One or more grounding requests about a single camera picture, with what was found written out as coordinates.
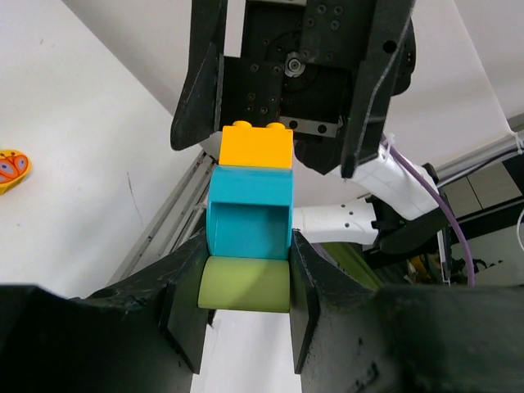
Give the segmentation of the orange flower lego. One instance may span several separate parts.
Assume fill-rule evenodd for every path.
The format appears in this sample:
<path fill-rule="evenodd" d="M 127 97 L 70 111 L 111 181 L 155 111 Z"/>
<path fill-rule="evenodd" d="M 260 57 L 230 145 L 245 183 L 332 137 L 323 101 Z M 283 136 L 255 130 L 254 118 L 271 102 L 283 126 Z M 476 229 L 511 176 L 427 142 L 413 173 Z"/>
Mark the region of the orange flower lego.
<path fill-rule="evenodd" d="M 0 195 L 3 195 L 29 175 L 32 163 L 25 153 L 13 149 L 1 150 L 0 156 Z"/>

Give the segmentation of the light green slope lego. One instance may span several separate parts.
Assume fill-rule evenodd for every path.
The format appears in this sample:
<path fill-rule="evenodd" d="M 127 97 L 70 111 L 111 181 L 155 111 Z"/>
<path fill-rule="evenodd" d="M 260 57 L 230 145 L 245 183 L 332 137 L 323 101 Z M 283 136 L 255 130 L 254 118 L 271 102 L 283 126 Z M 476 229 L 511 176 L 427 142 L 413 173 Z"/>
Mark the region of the light green slope lego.
<path fill-rule="evenodd" d="M 198 306 L 287 313 L 290 294 L 290 266 L 286 260 L 211 256 L 201 277 Z"/>

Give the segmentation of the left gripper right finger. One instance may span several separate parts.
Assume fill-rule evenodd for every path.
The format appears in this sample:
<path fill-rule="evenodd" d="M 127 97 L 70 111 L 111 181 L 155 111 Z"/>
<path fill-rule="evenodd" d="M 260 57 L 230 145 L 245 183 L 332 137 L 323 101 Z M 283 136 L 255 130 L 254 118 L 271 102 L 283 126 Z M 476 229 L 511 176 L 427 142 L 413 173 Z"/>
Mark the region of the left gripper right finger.
<path fill-rule="evenodd" d="M 305 392 L 520 392 L 521 287 L 372 291 L 291 236 L 291 346 Z"/>

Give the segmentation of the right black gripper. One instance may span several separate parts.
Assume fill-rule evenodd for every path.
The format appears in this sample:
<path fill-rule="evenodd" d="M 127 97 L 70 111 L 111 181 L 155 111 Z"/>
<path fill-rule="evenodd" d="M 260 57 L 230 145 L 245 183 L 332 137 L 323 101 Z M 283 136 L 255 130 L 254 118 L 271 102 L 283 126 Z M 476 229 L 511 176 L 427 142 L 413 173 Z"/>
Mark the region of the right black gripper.
<path fill-rule="evenodd" d="M 241 53 L 224 60 L 227 8 L 192 2 L 172 149 L 206 140 L 219 121 L 278 121 L 294 131 L 296 158 L 320 174 L 352 178 L 377 158 L 391 98 L 411 82 L 412 3 L 249 1 Z"/>

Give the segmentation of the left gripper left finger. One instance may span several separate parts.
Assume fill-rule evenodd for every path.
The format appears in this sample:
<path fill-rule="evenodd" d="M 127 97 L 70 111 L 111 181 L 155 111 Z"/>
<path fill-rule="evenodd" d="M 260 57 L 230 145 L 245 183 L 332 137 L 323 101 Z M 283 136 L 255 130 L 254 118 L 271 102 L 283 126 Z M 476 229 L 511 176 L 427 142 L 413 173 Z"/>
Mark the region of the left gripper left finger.
<path fill-rule="evenodd" d="M 208 258 L 199 232 L 83 299 L 2 286 L 2 391 L 190 391 L 208 322 L 197 304 Z"/>

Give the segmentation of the teal rounded lego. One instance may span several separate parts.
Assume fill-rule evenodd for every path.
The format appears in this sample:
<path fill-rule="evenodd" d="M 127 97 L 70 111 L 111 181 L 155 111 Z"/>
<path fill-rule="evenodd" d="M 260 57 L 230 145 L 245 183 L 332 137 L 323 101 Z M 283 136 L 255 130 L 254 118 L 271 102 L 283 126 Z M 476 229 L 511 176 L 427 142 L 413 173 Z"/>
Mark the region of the teal rounded lego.
<path fill-rule="evenodd" d="M 286 260 L 291 246 L 290 169 L 215 167 L 206 209 L 213 256 Z"/>

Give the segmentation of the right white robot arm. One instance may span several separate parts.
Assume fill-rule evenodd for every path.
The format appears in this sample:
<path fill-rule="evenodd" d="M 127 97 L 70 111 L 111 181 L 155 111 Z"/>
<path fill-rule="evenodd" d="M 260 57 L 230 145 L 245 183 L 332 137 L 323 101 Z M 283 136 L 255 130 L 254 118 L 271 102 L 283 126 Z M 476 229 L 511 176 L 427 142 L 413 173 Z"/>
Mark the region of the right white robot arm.
<path fill-rule="evenodd" d="M 411 1 L 249 1 L 239 56 L 225 1 L 195 1 L 176 151 L 221 136 L 209 253 L 285 260 L 295 235 L 410 252 L 445 226 L 430 165 L 385 145 L 415 66 Z"/>

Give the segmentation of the small yellow lego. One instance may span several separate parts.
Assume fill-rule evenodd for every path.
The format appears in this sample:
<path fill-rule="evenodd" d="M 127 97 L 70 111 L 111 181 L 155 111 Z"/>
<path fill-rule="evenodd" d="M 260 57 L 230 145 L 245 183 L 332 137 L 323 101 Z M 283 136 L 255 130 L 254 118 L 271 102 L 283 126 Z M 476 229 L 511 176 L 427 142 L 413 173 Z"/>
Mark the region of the small yellow lego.
<path fill-rule="evenodd" d="M 294 135 L 281 123 L 254 127 L 239 120 L 222 129 L 219 165 L 292 169 Z"/>

